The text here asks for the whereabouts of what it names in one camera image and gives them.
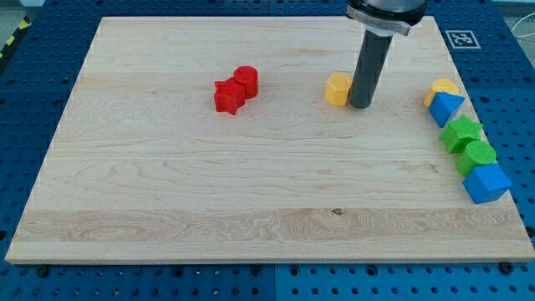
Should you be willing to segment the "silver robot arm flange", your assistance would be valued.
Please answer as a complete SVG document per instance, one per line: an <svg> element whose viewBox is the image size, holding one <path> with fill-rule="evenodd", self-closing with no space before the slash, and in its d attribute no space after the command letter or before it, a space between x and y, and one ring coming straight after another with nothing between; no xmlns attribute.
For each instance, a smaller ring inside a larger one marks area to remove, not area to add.
<svg viewBox="0 0 535 301"><path fill-rule="evenodd" d="M346 16L381 37L407 36L424 17L427 5L427 0L348 0Z"/></svg>

